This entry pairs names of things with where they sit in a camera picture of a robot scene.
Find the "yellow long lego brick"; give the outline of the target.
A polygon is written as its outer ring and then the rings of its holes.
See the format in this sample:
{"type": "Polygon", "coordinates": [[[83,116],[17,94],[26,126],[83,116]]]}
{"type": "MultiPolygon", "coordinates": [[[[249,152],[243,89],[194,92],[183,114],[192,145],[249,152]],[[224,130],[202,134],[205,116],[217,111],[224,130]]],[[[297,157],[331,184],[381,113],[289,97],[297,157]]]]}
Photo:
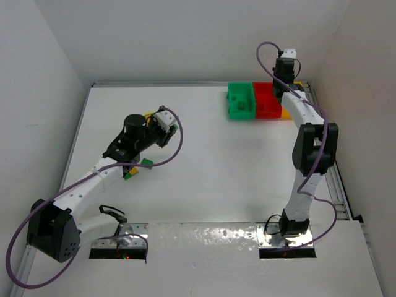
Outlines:
{"type": "Polygon", "coordinates": [[[138,169],[137,169],[136,167],[133,167],[133,168],[131,168],[131,169],[129,170],[129,174],[130,174],[131,176],[136,175],[138,172],[139,172],[139,171],[138,171],[138,169]]]}

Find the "green square lego brick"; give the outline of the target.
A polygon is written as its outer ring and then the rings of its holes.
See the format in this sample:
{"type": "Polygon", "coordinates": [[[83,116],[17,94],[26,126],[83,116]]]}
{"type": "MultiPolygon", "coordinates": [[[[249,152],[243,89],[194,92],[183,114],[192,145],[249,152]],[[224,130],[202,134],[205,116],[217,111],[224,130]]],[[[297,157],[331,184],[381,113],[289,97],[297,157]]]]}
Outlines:
{"type": "Polygon", "coordinates": [[[237,109],[238,109],[238,110],[244,110],[244,109],[245,109],[245,104],[244,104],[244,102],[239,101],[239,102],[237,103],[237,109]]]}

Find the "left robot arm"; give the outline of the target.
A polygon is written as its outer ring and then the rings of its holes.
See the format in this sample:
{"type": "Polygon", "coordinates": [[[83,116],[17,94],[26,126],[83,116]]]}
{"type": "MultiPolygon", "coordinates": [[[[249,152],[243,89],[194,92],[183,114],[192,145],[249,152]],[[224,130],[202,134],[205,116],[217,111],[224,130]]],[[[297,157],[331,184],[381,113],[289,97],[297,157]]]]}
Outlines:
{"type": "Polygon", "coordinates": [[[96,217],[82,220],[82,214],[108,187],[137,166],[144,150],[154,144],[166,146],[178,127],[176,116],[164,108],[149,116],[127,116],[121,132],[81,181],[51,202],[40,199],[32,205],[28,244],[63,263],[74,257],[82,245],[114,235],[127,221],[122,211],[101,205],[96,217]]]}

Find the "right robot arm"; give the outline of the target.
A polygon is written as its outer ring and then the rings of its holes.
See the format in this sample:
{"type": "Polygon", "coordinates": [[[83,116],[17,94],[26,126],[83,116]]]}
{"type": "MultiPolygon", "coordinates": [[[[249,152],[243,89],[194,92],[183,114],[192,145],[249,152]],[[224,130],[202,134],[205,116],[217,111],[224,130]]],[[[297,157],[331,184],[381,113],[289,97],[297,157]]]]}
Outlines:
{"type": "Polygon", "coordinates": [[[294,64],[295,58],[283,54],[273,68],[273,94],[298,128],[292,151],[295,181],[279,221],[282,236],[298,236],[308,230],[314,193],[335,163],[339,133],[337,124],[329,123],[324,112],[308,101],[302,86],[294,83],[294,64]]]}

